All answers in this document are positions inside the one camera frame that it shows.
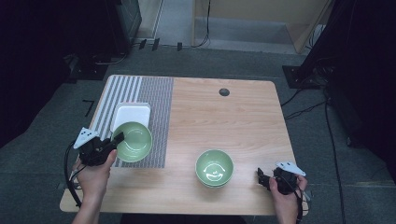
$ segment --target hand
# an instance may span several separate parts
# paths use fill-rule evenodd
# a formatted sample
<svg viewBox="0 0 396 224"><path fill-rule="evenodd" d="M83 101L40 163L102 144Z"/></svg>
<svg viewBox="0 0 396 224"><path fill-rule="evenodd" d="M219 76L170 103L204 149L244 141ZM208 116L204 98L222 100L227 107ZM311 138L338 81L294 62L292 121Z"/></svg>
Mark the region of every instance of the hand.
<svg viewBox="0 0 396 224"><path fill-rule="evenodd" d="M99 166L87 166L78 173L77 180L84 194L81 208L79 209L73 224L98 223L100 207L106 193L107 180L110 177L110 167L116 160L117 150L108 154L104 164ZM81 169L83 165L78 159L73 169Z"/></svg>
<svg viewBox="0 0 396 224"><path fill-rule="evenodd" d="M300 189L297 189L297 195L301 195L300 190L305 190L308 185L308 181L305 177L297 175L297 185ZM296 223L298 215L297 198L294 193L283 195L277 190L277 182L274 178L270 178L270 189L274 199L274 207L276 210L277 220L280 224Z"/></svg>

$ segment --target light green bowl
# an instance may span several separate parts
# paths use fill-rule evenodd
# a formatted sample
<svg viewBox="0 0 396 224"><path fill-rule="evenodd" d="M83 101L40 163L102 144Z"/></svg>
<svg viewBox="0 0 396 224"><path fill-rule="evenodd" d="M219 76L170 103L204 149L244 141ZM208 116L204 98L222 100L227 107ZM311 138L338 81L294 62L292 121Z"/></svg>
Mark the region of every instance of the light green bowl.
<svg viewBox="0 0 396 224"><path fill-rule="evenodd" d="M124 140L117 145L117 157L127 162L143 160L152 148L149 129L138 122L126 122L114 131L111 140L121 132L124 134Z"/></svg>
<svg viewBox="0 0 396 224"><path fill-rule="evenodd" d="M211 149L198 158L195 173L204 185L222 187L233 175L233 161L227 153Z"/></svg>

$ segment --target white tray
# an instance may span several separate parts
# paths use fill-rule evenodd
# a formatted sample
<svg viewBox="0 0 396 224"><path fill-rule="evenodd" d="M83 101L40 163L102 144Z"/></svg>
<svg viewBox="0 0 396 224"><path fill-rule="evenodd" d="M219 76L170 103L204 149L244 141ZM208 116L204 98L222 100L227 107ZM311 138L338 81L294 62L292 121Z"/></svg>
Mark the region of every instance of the white tray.
<svg viewBox="0 0 396 224"><path fill-rule="evenodd" d="M149 103L119 103L114 109L110 124L110 131L114 131L123 123L139 122L149 127L149 115L151 107Z"/></svg>

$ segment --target gray carpet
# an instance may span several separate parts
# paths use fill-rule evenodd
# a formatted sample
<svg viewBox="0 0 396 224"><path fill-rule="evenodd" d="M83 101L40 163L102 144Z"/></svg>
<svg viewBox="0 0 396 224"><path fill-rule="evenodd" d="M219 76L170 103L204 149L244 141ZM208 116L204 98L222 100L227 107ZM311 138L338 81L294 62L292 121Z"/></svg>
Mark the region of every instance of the gray carpet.
<svg viewBox="0 0 396 224"><path fill-rule="evenodd" d="M63 195L63 159L81 127L88 127L106 78L113 74L164 77L215 77L271 80L280 102L289 89L282 65L300 65L304 56L213 49L159 47L133 52L108 67L103 81L63 84L26 133L0 149L0 223L70 223L75 214L59 208ZM93 110L82 100L94 100ZM324 100L322 91L302 91L283 107L284 115ZM333 108L328 108L342 180L346 223L392 223L396 220L396 187L385 163L365 148L347 147ZM294 154L307 173L314 194L304 223L342 223L332 142L324 105L287 120ZM245 217L248 223L276 223L275 217ZM102 223L118 223L119 214L102 214Z"/></svg>

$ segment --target gray striped mat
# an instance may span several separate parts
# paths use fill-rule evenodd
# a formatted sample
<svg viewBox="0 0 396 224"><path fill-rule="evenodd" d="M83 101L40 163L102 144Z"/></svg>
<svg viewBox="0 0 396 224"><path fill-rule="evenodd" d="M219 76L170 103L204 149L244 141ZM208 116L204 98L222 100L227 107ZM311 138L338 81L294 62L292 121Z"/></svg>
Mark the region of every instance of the gray striped mat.
<svg viewBox="0 0 396 224"><path fill-rule="evenodd" d="M110 76L92 123L92 130L101 139L111 136L110 123L114 109L121 102L149 103L151 107L148 128L151 130L153 147L145 159L125 162L116 159L115 167L163 168L169 130L172 102L172 77Z"/></svg>

